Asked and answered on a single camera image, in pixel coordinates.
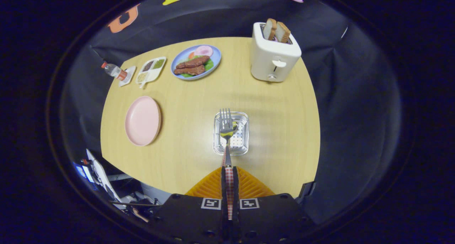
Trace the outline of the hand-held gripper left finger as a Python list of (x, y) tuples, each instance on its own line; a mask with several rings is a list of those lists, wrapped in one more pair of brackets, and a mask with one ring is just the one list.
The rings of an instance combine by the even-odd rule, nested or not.
[(221, 244), (228, 240), (225, 168), (215, 171), (221, 198), (172, 194), (153, 216), (153, 230), (183, 244)]

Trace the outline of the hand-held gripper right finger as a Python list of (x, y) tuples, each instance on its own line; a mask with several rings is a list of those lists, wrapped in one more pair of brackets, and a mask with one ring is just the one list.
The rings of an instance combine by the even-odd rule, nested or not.
[(313, 228), (312, 219), (290, 194), (273, 195), (239, 167), (234, 167), (234, 186), (234, 244), (299, 242)]

